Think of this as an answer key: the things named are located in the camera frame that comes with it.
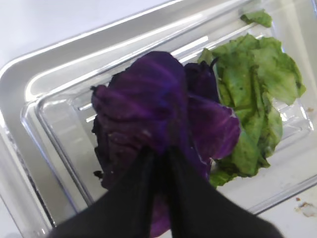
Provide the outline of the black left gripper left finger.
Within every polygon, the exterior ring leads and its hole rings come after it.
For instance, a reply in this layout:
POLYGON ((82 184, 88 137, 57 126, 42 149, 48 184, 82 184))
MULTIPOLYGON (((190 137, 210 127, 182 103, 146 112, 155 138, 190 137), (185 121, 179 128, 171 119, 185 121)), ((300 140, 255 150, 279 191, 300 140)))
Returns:
POLYGON ((54 228, 49 237, 148 238, 154 162, 154 151, 143 148, 120 181, 93 205, 54 228))

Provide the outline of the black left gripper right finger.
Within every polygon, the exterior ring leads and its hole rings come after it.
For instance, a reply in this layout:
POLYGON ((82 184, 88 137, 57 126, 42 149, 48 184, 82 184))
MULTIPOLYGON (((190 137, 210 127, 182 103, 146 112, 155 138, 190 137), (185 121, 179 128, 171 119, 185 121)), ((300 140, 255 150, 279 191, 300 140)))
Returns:
POLYGON ((167 152, 168 203, 174 238, 281 238, 282 233, 239 207, 202 178, 176 147, 167 152))

